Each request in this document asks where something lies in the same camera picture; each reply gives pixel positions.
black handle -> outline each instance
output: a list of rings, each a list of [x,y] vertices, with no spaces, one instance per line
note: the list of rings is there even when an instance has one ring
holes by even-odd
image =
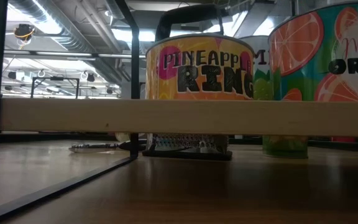
[[[200,4],[169,10],[160,18],[157,31],[155,31],[155,41],[168,38],[171,34],[172,24],[199,22],[215,18],[218,18],[221,28],[219,33],[223,34],[221,11],[215,4]]]

orange slice illustration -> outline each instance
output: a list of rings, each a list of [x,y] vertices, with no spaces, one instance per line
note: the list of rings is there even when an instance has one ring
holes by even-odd
[[[350,26],[358,24],[358,12],[352,7],[344,8],[335,20],[335,36],[341,40]]]
[[[358,101],[358,94],[338,75],[326,75],[317,86],[315,101]]]
[[[311,12],[279,27],[270,38],[270,63],[281,76],[306,65],[316,54],[324,37],[324,26],[316,12]]]
[[[299,89],[291,89],[288,93],[284,96],[283,100],[288,101],[302,101],[302,93]]]

wooden shelf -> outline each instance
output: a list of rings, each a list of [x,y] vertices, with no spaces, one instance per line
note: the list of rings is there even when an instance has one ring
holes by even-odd
[[[358,136],[358,103],[2,99],[0,129]]]

ceiling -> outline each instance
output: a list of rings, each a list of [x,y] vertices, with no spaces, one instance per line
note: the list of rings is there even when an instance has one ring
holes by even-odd
[[[48,9],[54,7],[50,13],[50,20],[59,21],[66,19],[70,25],[70,32],[80,35],[79,39],[86,42],[88,50],[93,52],[125,53],[131,49],[131,30],[125,19],[111,17],[108,11],[109,0],[24,0],[36,2]],[[20,1],[9,0],[9,3]],[[341,0],[298,0],[296,10],[304,13],[316,7],[327,4],[343,2]],[[161,15],[171,9],[186,7],[187,5],[215,3],[224,10],[224,31],[226,35],[243,37],[247,35],[268,35],[279,23],[291,16],[290,0],[127,0],[131,13],[140,28],[141,40],[140,51],[145,51],[153,44],[155,28]],[[19,40],[13,32],[19,24],[35,25],[36,30],[28,42]],[[211,32],[216,21],[201,21],[190,24],[175,24],[172,27],[173,35],[203,32],[210,28]],[[66,52],[66,47],[57,41],[56,36],[51,37],[41,24],[36,24],[34,18],[26,15],[19,8],[8,9],[6,24],[5,49],[21,49],[35,51]],[[53,58],[22,58],[7,56],[4,58],[2,68],[2,90],[4,97],[29,97],[31,92],[32,78],[54,76],[63,78],[79,78],[79,98],[127,98],[122,92],[122,86],[131,78],[131,61],[129,59],[102,59],[101,62],[93,63],[81,61],[78,58],[66,60],[54,60]],[[9,72],[16,72],[16,78],[8,77]],[[89,74],[94,74],[94,81],[87,80]],[[145,81],[145,61],[140,62],[140,81]],[[71,80],[43,81],[35,90],[34,97],[74,98],[76,89]]]

table surface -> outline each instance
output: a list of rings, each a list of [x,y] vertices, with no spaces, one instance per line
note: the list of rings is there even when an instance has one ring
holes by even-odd
[[[231,150],[231,162],[140,156],[5,223],[358,223],[358,152]]]
[[[129,156],[128,151],[72,153],[73,144],[101,141],[38,141],[0,144],[0,205],[104,167]]]

